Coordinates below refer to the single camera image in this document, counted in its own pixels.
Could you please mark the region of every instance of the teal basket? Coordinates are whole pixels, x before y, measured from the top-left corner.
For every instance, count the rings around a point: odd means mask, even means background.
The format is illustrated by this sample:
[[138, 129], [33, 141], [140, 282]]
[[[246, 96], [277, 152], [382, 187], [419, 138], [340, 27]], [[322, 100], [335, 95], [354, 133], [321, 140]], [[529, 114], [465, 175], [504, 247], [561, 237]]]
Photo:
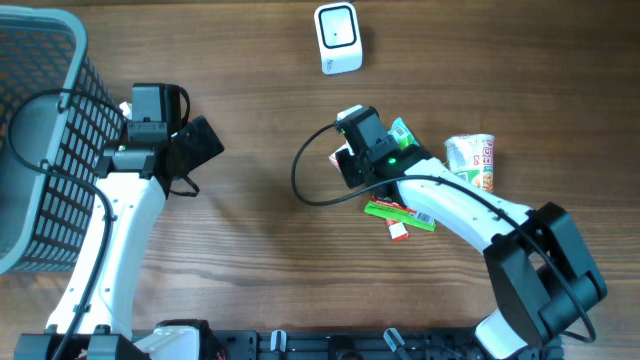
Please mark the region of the teal basket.
[[[72, 270], [91, 218], [85, 187], [22, 167], [7, 151], [8, 120], [38, 91], [66, 88], [113, 99], [87, 58], [87, 32], [71, 13], [0, 6], [0, 274]], [[16, 119], [16, 150], [31, 163], [95, 182], [94, 159], [118, 137], [117, 114], [63, 94], [39, 98]]]

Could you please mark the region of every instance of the plastic basket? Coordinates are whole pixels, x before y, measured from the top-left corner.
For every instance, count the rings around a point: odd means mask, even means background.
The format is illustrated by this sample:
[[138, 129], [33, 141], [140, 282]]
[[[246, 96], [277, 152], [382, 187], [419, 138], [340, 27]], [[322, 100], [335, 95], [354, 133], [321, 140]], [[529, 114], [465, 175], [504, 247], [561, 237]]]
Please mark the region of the plastic basket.
[[[51, 88], [88, 92], [113, 104], [86, 56], [87, 33], [74, 15], [0, 6], [0, 135], [29, 95]], [[102, 105], [67, 94], [24, 108], [12, 138], [25, 159], [46, 159], [60, 173], [94, 182], [93, 164], [122, 123]], [[73, 269], [89, 225], [94, 194], [18, 164], [0, 136], [0, 274]]]

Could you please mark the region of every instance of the brown tabletop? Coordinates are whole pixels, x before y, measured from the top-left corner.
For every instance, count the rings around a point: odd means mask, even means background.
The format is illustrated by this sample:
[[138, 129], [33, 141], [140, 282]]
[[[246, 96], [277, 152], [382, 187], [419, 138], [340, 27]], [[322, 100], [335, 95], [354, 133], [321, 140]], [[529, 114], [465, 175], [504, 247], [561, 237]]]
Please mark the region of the brown tabletop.
[[[226, 151], [171, 196], [149, 239], [134, 327], [201, 318], [216, 329], [472, 326], [495, 308], [484, 260], [443, 226], [393, 243], [365, 196], [314, 208], [290, 188], [300, 145], [336, 113], [402, 117], [444, 160], [460, 133], [496, 136], [495, 193], [553, 201], [577, 223], [609, 287], [599, 338], [569, 359], [638, 358], [640, 22], [637, 4], [426, 1], [356, 4], [362, 69], [322, 74], [319, 3], [69, 7], [118, 100], [134, 82], [185, 87]], [[347, 193], [322, 136], [302, 158], [305, 195]], [[176, 189], [187, 189], [184, 184]], [[0, 357], [40, 332], [69, 275], [0, 277]], [[573, 329], [584, 331], [582, 325]]]

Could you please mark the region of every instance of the white square object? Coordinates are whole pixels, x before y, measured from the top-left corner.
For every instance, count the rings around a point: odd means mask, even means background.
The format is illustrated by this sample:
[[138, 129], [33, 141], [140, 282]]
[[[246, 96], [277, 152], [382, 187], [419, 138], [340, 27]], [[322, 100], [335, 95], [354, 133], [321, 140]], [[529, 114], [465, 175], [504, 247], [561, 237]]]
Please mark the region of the white square object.
[[322, 5], [316, 9], [314, 20], [322, 72], [333, 75], [359, 69], [362, 42], [353, 5], [348, 2]]

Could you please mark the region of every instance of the wooden surface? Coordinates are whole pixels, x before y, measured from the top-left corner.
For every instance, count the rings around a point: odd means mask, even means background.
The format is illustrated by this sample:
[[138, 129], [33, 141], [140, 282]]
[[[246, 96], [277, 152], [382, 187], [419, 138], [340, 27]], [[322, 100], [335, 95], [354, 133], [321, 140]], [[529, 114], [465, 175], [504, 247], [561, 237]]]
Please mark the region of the wooden surface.
[[[444, 159], [459, 133], [496, 136], [496, 194], [570, 211], [609, 297], [594, 345], [569, 359], [640, 350], [640, 7], [625, 2], [357, 4], [364, 66], [321, 73], [318, 3], [69, 8], [119, 99], [134, 82], [188, 89], [226, 146], [171, 197], [147, 248], [134, 327], [173, 318], [217, 329], [471, 326], [495, 308], [483, 259], [444, 227], [394, 244], [366, 199], [312, 208], [291, 193], [299, 146], [353, 104], [398, 116]], [[303, 192], [347, 192], [329, 134], [299, 168]], [[68, 275], [0, 277], [0, 357], [39, 332]]]

